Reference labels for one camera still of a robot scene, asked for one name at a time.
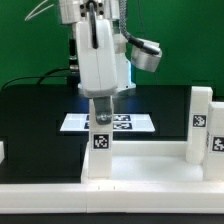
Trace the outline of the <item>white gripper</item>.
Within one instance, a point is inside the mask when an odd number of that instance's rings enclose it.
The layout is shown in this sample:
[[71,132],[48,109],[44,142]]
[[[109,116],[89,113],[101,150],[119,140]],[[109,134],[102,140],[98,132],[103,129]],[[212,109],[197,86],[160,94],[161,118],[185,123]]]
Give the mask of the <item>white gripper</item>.
[[94,98],[95,118],[99,125],[112,121],[111,98],[118,86],[113,35],[108,20],[96,21],[98,48],[92,47],[87,21],[76,24],[76,42],[84,96]]

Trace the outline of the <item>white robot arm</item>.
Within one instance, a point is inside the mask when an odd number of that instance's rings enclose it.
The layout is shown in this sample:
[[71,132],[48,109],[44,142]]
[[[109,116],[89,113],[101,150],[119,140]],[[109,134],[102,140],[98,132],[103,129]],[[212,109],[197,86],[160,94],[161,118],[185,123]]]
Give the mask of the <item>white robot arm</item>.
[[72,27],[76,41],[81,90],[92,99],[99,125],[112,122],[112,97],[132,89],[126,39],[115,28],[120,20],[119,0],[58,0],[63,25]]

